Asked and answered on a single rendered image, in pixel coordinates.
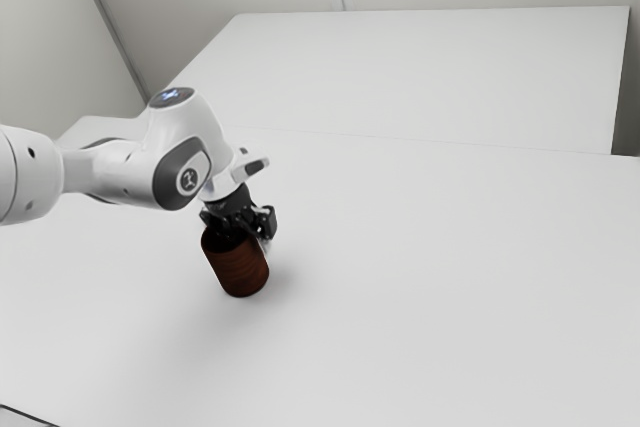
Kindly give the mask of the brown wooden mug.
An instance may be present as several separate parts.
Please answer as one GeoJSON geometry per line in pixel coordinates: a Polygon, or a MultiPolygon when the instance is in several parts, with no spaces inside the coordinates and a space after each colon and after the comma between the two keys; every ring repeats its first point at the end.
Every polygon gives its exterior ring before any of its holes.
{"type": "Polygon", "coordinates": [[[256,238],[243,230],[230,237],[206,227],[200,240],[201,249],[222,289],[236,298],[259,292],[269,278],[265,254],[256,238]]]}

